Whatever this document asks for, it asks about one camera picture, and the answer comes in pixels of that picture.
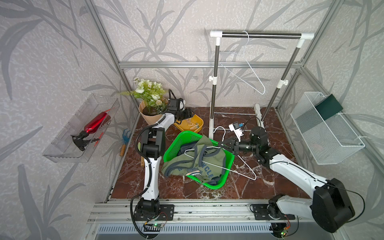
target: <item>marble floor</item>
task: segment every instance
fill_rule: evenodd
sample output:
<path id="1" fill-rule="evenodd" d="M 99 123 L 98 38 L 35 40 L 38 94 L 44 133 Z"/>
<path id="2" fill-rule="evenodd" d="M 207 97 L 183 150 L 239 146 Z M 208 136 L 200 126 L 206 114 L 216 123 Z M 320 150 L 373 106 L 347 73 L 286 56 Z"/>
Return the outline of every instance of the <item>marble floor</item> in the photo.
<path id="1" fill-rule="evenodd" d="M 208 136 L 209 108 L 193 108 L 195 114 L 204 120 L 203 129 L 199 134 Z M 254 113 L 253 108 L 215 108 L 216 112 L 231 113 Z M 251 116 L 246 115 L 222 115 L 215 114 L 215 126 L 224 126 L 233 122 L 245 123 Z M 295 161 L 290 144 L 274 109 L 270 109 L 264 121 L 269 141 L 273 148 L 280 151 L 289 159 Z M 256 126 L 256 119 L 248 121 L 245 129 Z M 136 139 L 139 131 L 147 126 L 146 122 L 140 117 L 133 139 Z M 176 136 L 180 133 L 175 126 L 171 126 L 166 132 L 166 146 L 171 145 Z M 221 141 L 224 131 L 218 130 L 214 135 L 214 140 Z M 233 132 L 227 132 L 225 138 L 234 137 Z M 159 195 L 161 199 L 270 199 L 277 194 L 286 194 L 291 197 L 309 198 L 308 195 L 291 181 L 280 174 L 268 170 L 257 163 L 251 153 L 240 154 L 246 163 L 257 175 L 255 181 L 236 173 L 230 172 L 225 185 L 218 190 L 211 190 L 194 180 L 184 176 L 164 177 L 161 172 L 159 176 Z M 244 175 L 253 177 L 252 172 L 238 158 L 232 165 L 232 170 L 236 170 Z M 131 142 L 126 158 L 119 173 L 118 180 L 112 192 L 112 198 L 129 199 L 143 190 L 144 186 L 144 167 L 140 165 L 139 154 Z"/>

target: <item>mesh basket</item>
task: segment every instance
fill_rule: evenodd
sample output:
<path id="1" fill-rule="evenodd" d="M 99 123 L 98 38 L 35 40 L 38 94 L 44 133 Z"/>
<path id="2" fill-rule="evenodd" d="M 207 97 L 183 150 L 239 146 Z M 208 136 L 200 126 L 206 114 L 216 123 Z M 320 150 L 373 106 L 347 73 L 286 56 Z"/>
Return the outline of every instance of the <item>mesh basket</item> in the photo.
<path id="1" fill-rule="evenodd" d="M 184 131 L 184 132 L 179 133 L 179 135 L 176 137 L 175 141 L 173 141 L 171 146 L 169 146 L 168 150 L 165 152 L 164 157 L 163 157 L 164 162 L 171 161 L 174 157 L 176 157 L 177 153 L 180 151 L 180 147 L 182 145 L 184 145 L 186 143 L 198 141 L 198 140 L 200 140 L 201 137 L 202 137 L 202 135 L 197 134 L 195 132 L 191 132 L 191 131 Z M 216 141 L 211 140 L 211 142 L 214 146 L 217 146 Z M 225 149 L 223 149 L 223 150 L 224 150 L 225 156 L 226 156 L 225 167 L 230 169 L 232 164 L 233 164 L 233 161 L 235 159 L 235 155 L 233 155 L 232 153 L 228 152 Z M 220 180 L 218 181 L 217 185 L 210 185 L 208 183 L 204 183 L 203 185 L 210 188 L 210 189 L 219 189 L 222 186 L 224 186 L 225 182 L 227 181 L 228 174 L 229 174 L 229 171 L 226 170 L 225 174 L 220 177 Z M 195 176 L 187 176 L 187 177 L 195 180 L 196 182 L 201 183 L 200 180 Z"/>
<path id="2" fill-rule="evenodd" d="M 325 121 L 320 116 L 315 105 L 326 97 L 320 92 L 305 92 L 291 113 L 319 165 L 337 164 L 365 147 L 340 113 Z"/>

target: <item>transparent plastic bin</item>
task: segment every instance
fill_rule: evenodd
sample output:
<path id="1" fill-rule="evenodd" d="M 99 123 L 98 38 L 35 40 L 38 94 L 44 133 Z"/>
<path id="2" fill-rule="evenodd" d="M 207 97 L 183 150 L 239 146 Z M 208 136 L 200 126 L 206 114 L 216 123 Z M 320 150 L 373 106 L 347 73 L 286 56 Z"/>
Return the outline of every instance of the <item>transparent plastic bin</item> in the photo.
<path id="1" fill-rule="evenodd" d="M 291 113 L 319 165 L 337 164 L 365 147 L 340 113 L 324 121 L 315 106 L 325 98 L 321 92 L 305 92 Z"/>
<path id="2" fill-rule="evenodd" d="M 60 131 L 58 136 L 44 150 L 43 156 L 53 162 L 88 162 L 119 107 L 120 103 L 117 98 L 91 94 L 69 123 L 65 125 L 64 129 Z M 87 123 L 99 113 L 107 110 L 109 110 L 107 113 L 110 118 L 105 118 L 94 134 L 84 138 L 84 140 L 90 139 L 91 141 L 85 147 L 85 150 L 81 151 L 74 144 L 72 135 L 78 135 Z M 99 138 L 100 140 L 92 142 L 94 138 Z"/>

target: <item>green laundry basket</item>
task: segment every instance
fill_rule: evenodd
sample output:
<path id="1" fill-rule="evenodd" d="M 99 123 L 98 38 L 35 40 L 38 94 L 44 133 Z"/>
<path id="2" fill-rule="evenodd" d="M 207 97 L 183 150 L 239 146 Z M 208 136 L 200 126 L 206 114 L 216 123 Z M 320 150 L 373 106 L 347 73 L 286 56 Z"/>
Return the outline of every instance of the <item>green laundry basket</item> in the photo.
<path id="1" fill-rule="evenodd" d="M 164 158 L 163 158 L 164 162 L 171 161 L 174 157 L 176 157 L 177 153 L 180 151 L 180 148 L 181 148 L 182 145 L 184 145 L 186 143 L 198 141 L 198 140 L 200 140 L 201 137 L 202 137 L 202 135 L 194 133 L 192 131 L 181 132 L 176 137 L 175 141 L 173 141 L 173 143 L 168 148 L 168 150 L 165 152 Z M 211 142 L 213 143 L 214 146 L 217 146 L 217 144 L 218 144 L 218 142 L 216 142 L 214 140 L 211 140 Z M 225 167 L 227 169 L 231 169 L 231 166 L 232 166 L 233 161 L 235 159 L 235 155 L 233 155 L 232 153 L 228 152 L 225 149 L 223 149 L 223 150 L 224 150 L 225 155 L 227 157 L 227 161 L 225 163 Z M 225 174 L 221 176 L 221 178 L 218 181 L 217 185 L 210 185 L 208 183 L 204 183 L 203 185 L 208 187 L 208 188 L 210 188 L 210 189 L 219 189 L 222 186 L 224 186 L 225 182 L 227 181 L 228 174 L 229 174 L 229 170 L 226 170 Z M 197 177 L 195 177 L 195 176 L 187 176 L 187 177 L 195 180 L 198 183 L 201 183 L 200 180 Z"/>

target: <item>metal mounting plate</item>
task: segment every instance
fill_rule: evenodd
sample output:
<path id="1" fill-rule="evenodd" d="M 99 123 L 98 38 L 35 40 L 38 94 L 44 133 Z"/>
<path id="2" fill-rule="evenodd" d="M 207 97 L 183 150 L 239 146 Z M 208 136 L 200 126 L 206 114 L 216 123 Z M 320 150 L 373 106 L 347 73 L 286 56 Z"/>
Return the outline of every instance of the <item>metal mounting plate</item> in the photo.
<path id="1" fill-rule="evenodd" d="M 173 220 L 173 215 L 174 215 L 174 209 L 175 205 L 173 204 L 161 204 L 159 208 L 159 212 L 163 212 L 167 215 L 161 214 L 157 220 L 167 220 L 167 221 L 172 221 Z M 135 217 L 135 221 L 146 221 L 147 219 L 144 216 L 141 216 L 140 214 L 137 213 L 137 209 L 135 209 L 135 213 L 133 214 Z"/>
<path id="2" fill-rule="evenodd" d="M 286 220 L 285 214 L 279 214 L 278 218 L 272 218 L 268 214 L 268 204 L 251 204 L 250 208 L 254 211 L 255 220 Z M 289 220 L 295 220 L 295 216 L 287 214 Z"/>

